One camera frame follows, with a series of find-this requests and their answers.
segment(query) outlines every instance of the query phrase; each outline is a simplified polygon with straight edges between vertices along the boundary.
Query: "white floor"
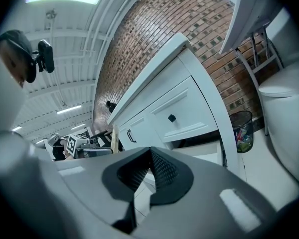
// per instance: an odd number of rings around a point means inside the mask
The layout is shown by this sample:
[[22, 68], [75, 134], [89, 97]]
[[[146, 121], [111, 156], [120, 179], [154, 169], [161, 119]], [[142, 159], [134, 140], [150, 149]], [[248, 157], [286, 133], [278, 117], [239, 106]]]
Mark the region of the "white floor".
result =
[[[276, 210], [299, 196], [299, 183], [279, 163], [270, 138], [265, 136], [263, 129], [255, 132], [253, 148], [239, 154], [239, 162], [241, 178], [262, 193]], [[150, 212], [151, 194], [144, 183], [135, 192], [138, 224]]]

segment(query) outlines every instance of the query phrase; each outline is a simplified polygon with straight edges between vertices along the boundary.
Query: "white toilet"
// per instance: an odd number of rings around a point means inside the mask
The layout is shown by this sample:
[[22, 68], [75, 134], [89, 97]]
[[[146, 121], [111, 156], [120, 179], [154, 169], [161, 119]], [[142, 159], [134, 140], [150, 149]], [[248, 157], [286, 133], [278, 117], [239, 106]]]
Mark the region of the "white toilet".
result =
[[299, 181], [299, 62], [259, 86], [278, 158]]

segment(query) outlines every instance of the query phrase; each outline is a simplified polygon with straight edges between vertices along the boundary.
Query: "drawer knob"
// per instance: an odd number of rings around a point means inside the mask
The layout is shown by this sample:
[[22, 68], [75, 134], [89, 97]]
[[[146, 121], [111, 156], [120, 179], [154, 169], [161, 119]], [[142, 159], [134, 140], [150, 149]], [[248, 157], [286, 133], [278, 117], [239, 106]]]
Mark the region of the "drawer knob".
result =
[[168, 116], [168, 119], [170, 120], [170, 122], [174, 122], [176, 120], [176, 117], [173, 114], [171, 114]]

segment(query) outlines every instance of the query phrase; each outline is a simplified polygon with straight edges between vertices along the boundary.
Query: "white ceiling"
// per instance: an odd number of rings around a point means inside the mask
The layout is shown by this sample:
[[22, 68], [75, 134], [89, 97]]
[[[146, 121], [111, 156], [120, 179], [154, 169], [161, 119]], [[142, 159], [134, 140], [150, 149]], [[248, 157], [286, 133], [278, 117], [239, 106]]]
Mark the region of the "white ceiling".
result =
[[[55, 64], [53, 73], [39, 73], [37, 69], [34, 83], [24, 85], [28, 99], [14, 124], [22, 127], [18, 133], [36, 143], [55, 132], [67, 135], [82, 123], [92, 125], [96, 83], [106, 50], [135, 1], [100, 0], [92, 5], [20, 0], [11, 10], [1, 32], [22, 30], [34, 50], [41, 39], [47, 40], [53, 47]], [[52, 9], [57, 13], [53, 23], [46, 18], [46, 12]], [[57, 115], [66, 108], [64, 104], [82, 108]]]

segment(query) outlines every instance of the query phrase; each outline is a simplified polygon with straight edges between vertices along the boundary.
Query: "mesh trash can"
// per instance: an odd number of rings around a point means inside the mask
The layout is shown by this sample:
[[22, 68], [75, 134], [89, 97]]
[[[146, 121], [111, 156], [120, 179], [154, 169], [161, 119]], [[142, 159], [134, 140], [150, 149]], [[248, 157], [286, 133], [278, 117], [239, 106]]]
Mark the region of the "mesh trash can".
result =
[[254, 144], [252, 113], [250, 111], [241, 111], [230, 115], [229, 118], [234, 130], [237, 152], [245, 153], [249, 151]]

